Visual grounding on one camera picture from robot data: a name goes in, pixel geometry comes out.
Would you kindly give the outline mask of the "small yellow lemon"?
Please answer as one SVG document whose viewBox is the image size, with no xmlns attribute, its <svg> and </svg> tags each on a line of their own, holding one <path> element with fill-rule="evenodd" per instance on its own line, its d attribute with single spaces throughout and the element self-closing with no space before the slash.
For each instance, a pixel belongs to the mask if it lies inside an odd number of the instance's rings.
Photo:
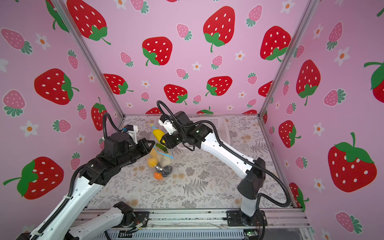
<svg viewBox="0 0 384 240">
<path fill-rule="evenodd" d="M 152 149 L 151 152 L 150 152 L 150 155 L 152 156 L 152 158 L 156 158 L 157 157 L 157 152 L 155 149 Z"/>
</svg>

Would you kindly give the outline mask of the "yellow mango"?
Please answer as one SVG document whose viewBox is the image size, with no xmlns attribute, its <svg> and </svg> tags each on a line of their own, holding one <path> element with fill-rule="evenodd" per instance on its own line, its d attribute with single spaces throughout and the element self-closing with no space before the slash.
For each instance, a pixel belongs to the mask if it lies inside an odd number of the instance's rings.
<svg viewBox="0 0 384 240">
<path fill-rule="evenodd" d="M 148 159 L 148 166 L 150 168 L 154 168 L 158 164 L 158 160 L 156 158 L 149 158 Z"/>
</svg>

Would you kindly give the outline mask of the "clear zip bag blue zipper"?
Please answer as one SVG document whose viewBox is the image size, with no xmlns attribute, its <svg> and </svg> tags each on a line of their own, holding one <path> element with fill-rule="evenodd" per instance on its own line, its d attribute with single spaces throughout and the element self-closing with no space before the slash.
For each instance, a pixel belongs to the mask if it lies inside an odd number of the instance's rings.
<svg viewBox="0 0 384 240">
<path fill-rule="evenodd" d="M 154 125 L 151 125 L 151 128 L 152 128 L 152 133 L 153 133 L 153 130 L 158 129 Z M 162 150 L 160 150 L 159 148 L 156 147 L 156 144 L 160 144 L 160 143 L 157 141 L 157 139 L 155 137 L 154 137 L 154 141 L 155 141 L 155 145 L 154 145 L 153 149 L 155 149 L 157 152 L 156 159 L 158 160 L 158 164 L 154 168 L 149 167 L 150 170 L 152 171 L 153 175 L 156 172 L 161 173 L 162 167 L 164 167 L 164 166 L 171 165 L 173 167 L 172 161 L 174 159 L 172 149 L 167 148 L 168 153 L 164 153 Z"/>
</svg>

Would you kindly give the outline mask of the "dark purple eggplant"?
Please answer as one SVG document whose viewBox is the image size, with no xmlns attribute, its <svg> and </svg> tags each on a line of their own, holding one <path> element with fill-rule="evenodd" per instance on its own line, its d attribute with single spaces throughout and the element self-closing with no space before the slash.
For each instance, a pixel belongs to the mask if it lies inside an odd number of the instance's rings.
<svg viewBox="0 0 384 240">
<path fill-rule="evenodd" d="M 161 175 L 163 178 L 166 178 L 172 173 L 172 171 L 173 171 L 173 167 L 171 165 L 164 166 L 162 167 Z"/>
</svg>

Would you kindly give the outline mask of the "orange mandarin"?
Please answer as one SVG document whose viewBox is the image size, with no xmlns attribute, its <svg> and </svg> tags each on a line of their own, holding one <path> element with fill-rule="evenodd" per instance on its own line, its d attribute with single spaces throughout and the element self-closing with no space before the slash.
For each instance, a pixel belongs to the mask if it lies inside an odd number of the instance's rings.
<svg viewBox="0 0 384 240">
<path fill-rule="evenodd" d="M 162 176 L 161 173 L 154 173 L 154 178 L 157 179 L 157 180 L 162 180 L 164 177 Z"/>
</svg>

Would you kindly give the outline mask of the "yellow bell pepper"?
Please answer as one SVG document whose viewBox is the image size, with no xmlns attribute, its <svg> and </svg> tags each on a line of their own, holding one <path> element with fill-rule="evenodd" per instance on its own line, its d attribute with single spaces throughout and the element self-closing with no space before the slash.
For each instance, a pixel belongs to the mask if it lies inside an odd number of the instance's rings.
<svg viewBox="0 0 384 240">
<path fill-rule="evenodd" d="M 165 133 L 162 130 L 155 129 L 153 130 L 153 135 L 157 139 L 157 141 L 162 144 L 162 137 L 165 135 Z"/>
</svg>

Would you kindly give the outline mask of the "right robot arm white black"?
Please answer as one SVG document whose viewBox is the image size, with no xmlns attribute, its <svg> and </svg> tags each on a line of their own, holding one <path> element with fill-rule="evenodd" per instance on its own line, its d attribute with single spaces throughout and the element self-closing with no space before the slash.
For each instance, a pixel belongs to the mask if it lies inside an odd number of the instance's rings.
<svg viewBox="0 0 384 240">
<path fill-rule="evenodd" d="M 220 139 L 217 128 L 212 122 L 203 120 L 185 125 L 178 124 L 176 121 L 159 120 L 159 124 L 168 132 L 161 138 L 161 143 L 168 149 L 173 149 L 178 144 L 197 147 L 217 157 L 242 179 L 237 189 L 242 195 L 239 215 L 243 225 L 251 226 L 258 218 L 264 218 L 260 210 L 261 198 L 265 198 L 281 208 L 291 205 L 289 190 L 275 174 L 262 166 L 264 160 L 261 158 L 254 160 L 228 146 Z M 266 175 L 273 178 L 282 188 L 286 196 L 284 203 L 260 193 Z"/>
</svg>

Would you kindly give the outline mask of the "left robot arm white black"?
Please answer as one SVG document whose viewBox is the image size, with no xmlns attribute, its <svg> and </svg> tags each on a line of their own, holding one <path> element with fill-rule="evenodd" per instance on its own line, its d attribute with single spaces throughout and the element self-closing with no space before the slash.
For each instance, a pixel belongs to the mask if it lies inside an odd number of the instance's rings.
<svg viewBox="0 0 384 240">
<path fill-rule="evenodd" d="M 134 210 L 125 202 L 115 204 L 106 213 L 88 221 L 78 229 L 72 225 L 90 200 L 125 166 L 147 156 L 155 141 L 145 138 L 134 141 L 126 132 L 105 137 L 104 149 L 73 174 L 69 192 L 36 229 L 22 233 L 19 240 L 91 240 L 116 226 L 130 227 L 136 232 L 139 222 Z"/>
</svg>

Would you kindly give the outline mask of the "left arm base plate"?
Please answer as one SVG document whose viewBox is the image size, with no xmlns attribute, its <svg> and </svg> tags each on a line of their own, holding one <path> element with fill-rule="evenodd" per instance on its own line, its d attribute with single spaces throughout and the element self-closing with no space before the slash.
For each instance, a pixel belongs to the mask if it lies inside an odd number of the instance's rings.
<svg viewBox="0 0 384 240">
<path fill-rule="evenodd" d="M 150 212 L 134 211 L 123 216 L 123 220 L 113 228 L 134 228 L 136 225 L 142 224 L 140 228 L 146 228 L 149 220 Z"/>
</svg>

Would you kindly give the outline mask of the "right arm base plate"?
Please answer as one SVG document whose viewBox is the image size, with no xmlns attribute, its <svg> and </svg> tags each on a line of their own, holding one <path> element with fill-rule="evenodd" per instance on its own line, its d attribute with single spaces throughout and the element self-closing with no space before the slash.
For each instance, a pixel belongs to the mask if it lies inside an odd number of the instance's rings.
<svg viewBox="0 0 384 240">
<path fill-rule="evenodd" d="M 257 210 L 249 217 L 240 210 L 227 211 L 227 224 L 230 227 L 265 227 L 268 225 L 265 212 Z"/>
</svg>

